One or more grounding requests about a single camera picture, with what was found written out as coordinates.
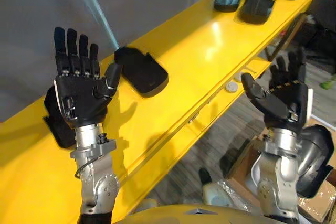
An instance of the silver robotic wrist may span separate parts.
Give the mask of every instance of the silver robotic wrist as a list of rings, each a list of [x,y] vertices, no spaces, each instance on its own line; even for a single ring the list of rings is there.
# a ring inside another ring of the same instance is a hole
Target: silver robotic wrist
[[[258,196],[266,216],[298,219],[298,150],[294,132],[272,129],[260,157]]]
[[[76,128],[76,150],[70,153],[77,163],[75,176],[82,183],[81,214],[111,212],[118,193],[111,151],[115,140],[107,139],[101,124]]]

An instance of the robotic hand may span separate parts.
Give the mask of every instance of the robotic hand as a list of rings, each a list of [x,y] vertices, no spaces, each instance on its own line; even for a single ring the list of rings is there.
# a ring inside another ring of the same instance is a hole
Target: robotic hand
[[[58,143],[65,134],[76,139],[76,150],[70,156],[77,163],[75,177],[82,182],[78,223],[111,223],[118,181],[110,152],[116,145],[115,140],[107,139],[101,123],[117,90],[122,66],[110,64],[100,79],[98,46],[91,45],[89,58],[87,36],[80,36],[79,57],[75,30],[67,32],[68,54],[62,28],[55,28],[54,39],[58,74],[45,99],[50,115],[45,120]]]
[[[307,120],[308,87],[302,50],[289,53],[289,67],[283,57],[278,67],[270,67],[269,91],[249,73],[242,76],[252,104],[264,113],[269,134],[261,146],[258,196],[264,215],[285,223],[298,222],[296,184],[298,175],[298,135]]]

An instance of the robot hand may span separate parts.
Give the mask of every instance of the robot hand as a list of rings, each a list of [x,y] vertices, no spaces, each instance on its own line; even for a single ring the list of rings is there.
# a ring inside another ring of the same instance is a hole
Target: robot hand
[[[77,163],[75,177],[82,182],[78,223],[111,223],[118,181],[110,152],[116,145],[115,140],[107,139],[101,123],[117,90],[122,65],[110,64],[100,79],[98,46],[91,45],[89,58],[87,36],[80,36],[79,57],[75,30],[67,33],[68,54],[62,28],[55,28],[54,40],[58,74],[55,88],[48,90],[45,99],[50,115],[45,120],[61,147],[69,147],[76,139],[70,157]]]
[[[264,113],[264,122],[269,129],[287,129],[300,134],[307,120],[308,87],[305,57],[302,50],[289,53],[289,66],[283,57],[270,67],[272,79],[269,91],[264,90],[249,73],[242,76],[247,96],[252,104]]]
[[[54,86],[58,107],[64,120],[72,129],[103,122],[107,114],[107,105],[117,90],[121,65],[110,64],[105,77],[99,79],[96,44],[90,47],[89,59],[87,36],[80,36],[79,57],[75,30],[68,30],[68,55],[65,50],[65,31],[62,28],[55,28],[54,39],[58,73]]]

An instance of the yellow surface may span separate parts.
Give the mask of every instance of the yellow surface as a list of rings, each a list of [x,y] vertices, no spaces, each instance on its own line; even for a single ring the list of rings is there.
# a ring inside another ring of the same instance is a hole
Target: yellow surface
[[[169,73],[167,87],[142,98],[124,80],[108,107],[104,131],[117,140],[113,167],[121,189],[113,221],[124,217],[242,93],[222,89],[311,0],[276,0],[264,25],[240,22],[201,0],[131,45],[149,51]],[[111,57],[101,62],[101,71]],[[268,62],[249,63],[259,75]],[[41,98],[1,126],[0,223],[76,223],[80,181],[42,117]],[[188,121],[200,111],[190,124]]]

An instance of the wooden floor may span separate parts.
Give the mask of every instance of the wooden floor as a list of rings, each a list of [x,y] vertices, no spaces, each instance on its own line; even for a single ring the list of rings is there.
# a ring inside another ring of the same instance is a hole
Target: wooden floor
[[[287,59],[286,52],[281,54]],[[336,126],[336,87],[330,90],[319,87],[319,83],[328,80],[331,75],[308,64],[306,76],[308,87],[314,89],[312,113]],[[267,70],[258,82],[268,87],[269,79],[270,72]],[[262,113],[243,94],[147,197],[158,199],[160,205],[202,203],[198,170],[207,168],[215,182],[223,179],[223,171],[228,168],[227,159],[234,162],[237,150],[244,141],[262,132],[262,120]]]

